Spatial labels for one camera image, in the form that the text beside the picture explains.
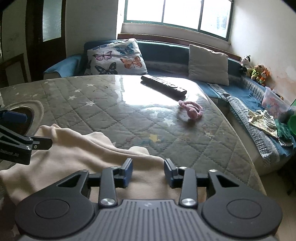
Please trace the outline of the cream beige garment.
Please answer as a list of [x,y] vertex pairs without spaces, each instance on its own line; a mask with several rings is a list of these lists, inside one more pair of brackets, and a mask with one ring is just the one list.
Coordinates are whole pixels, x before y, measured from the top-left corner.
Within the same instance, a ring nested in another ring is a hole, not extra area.
[[165,180],[163,159],[144,147],[120,149],[101,132],[82,135],[55,124],[40,126],[37,134],[50,137],[52,147],[33,152],[27,166],[16,164],[1,171],[1,183],[14,204],[79,170],[99,173],[127,158],[132,158],[132,179],[127,188],[116,190],[119,200],[179,199],[180,189],[171,189]]

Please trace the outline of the round black induction cooktop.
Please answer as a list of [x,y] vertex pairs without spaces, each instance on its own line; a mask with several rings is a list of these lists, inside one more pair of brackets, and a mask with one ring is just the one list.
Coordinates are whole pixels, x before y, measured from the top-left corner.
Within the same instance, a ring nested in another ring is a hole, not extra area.
[[33,110],[29,107],[22,106],[4,113],[1,117],[1,125],[19,135],[25,136],[33,120]]

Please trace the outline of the dark wooden cabinet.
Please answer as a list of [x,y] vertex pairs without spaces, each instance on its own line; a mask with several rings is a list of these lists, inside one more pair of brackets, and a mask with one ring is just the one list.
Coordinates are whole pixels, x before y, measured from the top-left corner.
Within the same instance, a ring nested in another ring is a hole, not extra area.
[[24,53],[1,63],[1,88],[28,83]]

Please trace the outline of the grey quilted star table cover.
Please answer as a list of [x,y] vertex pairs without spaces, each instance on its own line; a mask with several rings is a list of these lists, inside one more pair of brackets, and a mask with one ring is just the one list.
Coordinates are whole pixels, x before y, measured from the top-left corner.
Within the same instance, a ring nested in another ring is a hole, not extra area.
[[190,80],[176,78],[203,116],[189,120],[178,102],[141,83],[139,76],[94,75],[23,83],[3,88],[7,108],[30,104],[43,117],[33,128],[58,125],[82,135],[101,132],[120,149],[144,147],[198,173],[218,170],[263,191],[243,143],[219,108]]

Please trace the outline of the black remote control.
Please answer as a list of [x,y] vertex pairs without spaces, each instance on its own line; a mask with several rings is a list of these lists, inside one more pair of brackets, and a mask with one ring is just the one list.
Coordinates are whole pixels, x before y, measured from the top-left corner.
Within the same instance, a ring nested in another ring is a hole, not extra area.
[[187,94],[187,90],[158,77],[142,75],[141,80],[145,86],[173,97],[183,97]]

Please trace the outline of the dark wooden door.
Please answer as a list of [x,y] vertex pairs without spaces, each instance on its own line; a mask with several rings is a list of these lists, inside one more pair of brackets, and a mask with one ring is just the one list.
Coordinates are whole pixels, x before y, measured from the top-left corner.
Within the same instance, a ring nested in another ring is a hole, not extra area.
[[66,58],[66,1],[27,1],[26,48],[32,81],[43,79],[44,71]]

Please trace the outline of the pale patterned clothing on sofa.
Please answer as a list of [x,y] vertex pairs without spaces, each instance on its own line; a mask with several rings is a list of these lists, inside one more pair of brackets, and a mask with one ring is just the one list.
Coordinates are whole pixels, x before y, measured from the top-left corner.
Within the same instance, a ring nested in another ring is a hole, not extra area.
[[274,117],[271,116],[266,110],[248,111],[248,122],[255,126],[265,134],[278,138],[277,126]]

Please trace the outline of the blue sectional sofa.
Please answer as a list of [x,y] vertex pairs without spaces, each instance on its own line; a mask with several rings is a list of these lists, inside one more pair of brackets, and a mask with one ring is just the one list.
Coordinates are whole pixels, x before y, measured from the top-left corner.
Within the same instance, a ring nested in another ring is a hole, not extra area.
[[[115,41],[117,40],[85,43],[82,54],[69,56],[51,66],[44,72],[44,79],[85,75],[87,50]],[[189,77],[189,47],[141,40],[137,43],[149,75]],[[292,137],[292,146],[281,146],[277,139],[248,123],[249,110],[265,110],[261,105],[265,87],[241,74],[240,66],[238,61],[228,60],[228,86],[197,80],[196,83],[234,127],[259,175],[265,175],[281,168],[295,157],[295,137]]]

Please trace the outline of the dark green clothing on sofa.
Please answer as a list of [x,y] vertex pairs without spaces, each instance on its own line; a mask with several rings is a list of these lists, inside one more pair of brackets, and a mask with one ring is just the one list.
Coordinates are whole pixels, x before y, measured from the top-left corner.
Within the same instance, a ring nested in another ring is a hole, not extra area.
[[275,120],[275,125],[277,131],[277,139],[280,142],[280,145],[285,147],[292,146],[292,136],[287,124],[282,123],[279,120]]

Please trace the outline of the grey plain pillow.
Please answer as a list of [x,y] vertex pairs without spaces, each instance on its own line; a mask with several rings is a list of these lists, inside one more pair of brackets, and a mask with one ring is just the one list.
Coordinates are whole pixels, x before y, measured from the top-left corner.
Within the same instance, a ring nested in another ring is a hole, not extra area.
[[191,80],[228,86],[228,56],[191,44],[188,72]]

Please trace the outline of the butterfly print pillow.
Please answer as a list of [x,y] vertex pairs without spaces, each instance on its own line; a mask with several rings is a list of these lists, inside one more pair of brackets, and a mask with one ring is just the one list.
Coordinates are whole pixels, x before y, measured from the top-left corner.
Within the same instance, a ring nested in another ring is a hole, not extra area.
[[118,40],[87,50],[85,75],[147,74],[142,53],[135,38]]

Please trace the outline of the clear plastic storage box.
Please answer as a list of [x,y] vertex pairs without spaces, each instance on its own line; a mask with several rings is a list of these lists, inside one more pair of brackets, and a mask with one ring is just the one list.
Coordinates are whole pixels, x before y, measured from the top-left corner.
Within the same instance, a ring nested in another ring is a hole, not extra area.
[[269,87],[265,88],[261,104],[274,119],[284,122],[290,114],[290,106],[278,97]]

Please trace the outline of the green plastic bucket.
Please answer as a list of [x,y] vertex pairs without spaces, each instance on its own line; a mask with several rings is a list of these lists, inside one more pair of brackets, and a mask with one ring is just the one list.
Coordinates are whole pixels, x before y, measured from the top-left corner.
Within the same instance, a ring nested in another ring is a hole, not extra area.
[[292,115],[287,122],[288,129],[290,130],[291,135],[296,137],[296,115]]

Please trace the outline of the yellow green plush toy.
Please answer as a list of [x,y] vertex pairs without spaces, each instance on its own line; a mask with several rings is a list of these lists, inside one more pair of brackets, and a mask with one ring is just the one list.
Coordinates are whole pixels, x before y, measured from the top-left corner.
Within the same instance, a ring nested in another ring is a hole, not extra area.
[[254,81],[258,81],[261,78],[261,74],[264,70],[265,66],[263,64],[254,66],[252,68],[251,79]]

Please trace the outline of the orange tiger plush toy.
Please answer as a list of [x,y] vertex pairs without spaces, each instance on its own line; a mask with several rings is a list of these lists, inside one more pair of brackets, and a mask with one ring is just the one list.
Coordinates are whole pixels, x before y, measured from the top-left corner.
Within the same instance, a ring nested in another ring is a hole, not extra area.
[[269,77],[270,72],[267,68],[261,73],[258,83],[262,86],[265,86],[266,79]]

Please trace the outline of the black white plush toy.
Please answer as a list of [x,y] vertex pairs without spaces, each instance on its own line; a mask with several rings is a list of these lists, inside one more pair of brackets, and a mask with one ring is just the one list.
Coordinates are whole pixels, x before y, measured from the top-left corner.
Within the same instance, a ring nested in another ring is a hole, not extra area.
[[252,68],[250,55],[246,55],[241,59],[240,73],[245,74],[247,77],[251,77]]

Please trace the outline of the green framed window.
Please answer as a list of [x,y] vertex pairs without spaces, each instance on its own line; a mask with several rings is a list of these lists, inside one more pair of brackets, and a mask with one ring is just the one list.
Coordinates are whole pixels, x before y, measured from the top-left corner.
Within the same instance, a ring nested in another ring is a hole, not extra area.
[[125,1],[125,23],[156,24],[228,40],[234,1]]

